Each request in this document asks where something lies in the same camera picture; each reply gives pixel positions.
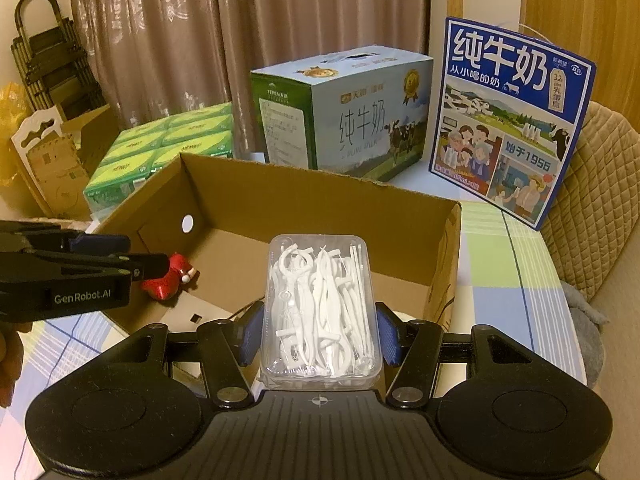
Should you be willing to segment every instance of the curtain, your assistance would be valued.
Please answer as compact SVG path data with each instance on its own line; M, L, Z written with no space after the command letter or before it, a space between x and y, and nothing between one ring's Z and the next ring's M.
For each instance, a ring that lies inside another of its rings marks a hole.
M384 44L424 52L429 0L72 0L123 126L234 102L236 150L263 150L249 72Z

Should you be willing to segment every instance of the plaid tablecloth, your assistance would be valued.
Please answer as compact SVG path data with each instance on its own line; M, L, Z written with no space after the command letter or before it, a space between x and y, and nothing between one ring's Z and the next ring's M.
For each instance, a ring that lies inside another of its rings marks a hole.
M422 162L393 184L464 201L452 332L493 325L585 382L574 326L541 235L430 175ZM22 376L11 407L0 409L0 479L32 480L42 472L24 433L24 414L35 396L123 337L101 313L38 322L22 336ZM464 365L447 365L439 392L464 374Z

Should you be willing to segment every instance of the blue milk box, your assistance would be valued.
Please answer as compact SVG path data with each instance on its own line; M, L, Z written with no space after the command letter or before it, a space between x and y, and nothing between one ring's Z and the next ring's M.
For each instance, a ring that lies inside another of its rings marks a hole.
M432 71L377 45L252 71L269 161L389 180L422 157Z
M595 65L544 41L448 18L431 171L540 229L569 166Z

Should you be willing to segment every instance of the clear plastic box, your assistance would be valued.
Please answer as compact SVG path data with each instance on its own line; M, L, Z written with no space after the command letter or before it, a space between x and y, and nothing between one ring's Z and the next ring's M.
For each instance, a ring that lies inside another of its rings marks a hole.
M265 306L260 376L267 388L348 390L376 381L382 355L362 238L275 237Z

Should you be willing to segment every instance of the quilted chair cover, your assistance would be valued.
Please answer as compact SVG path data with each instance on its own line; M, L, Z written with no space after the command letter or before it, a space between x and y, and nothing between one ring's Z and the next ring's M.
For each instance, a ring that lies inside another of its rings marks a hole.
M589 301L638 220L640 135L619 113L589 103L574 156L542 236L561 280Z

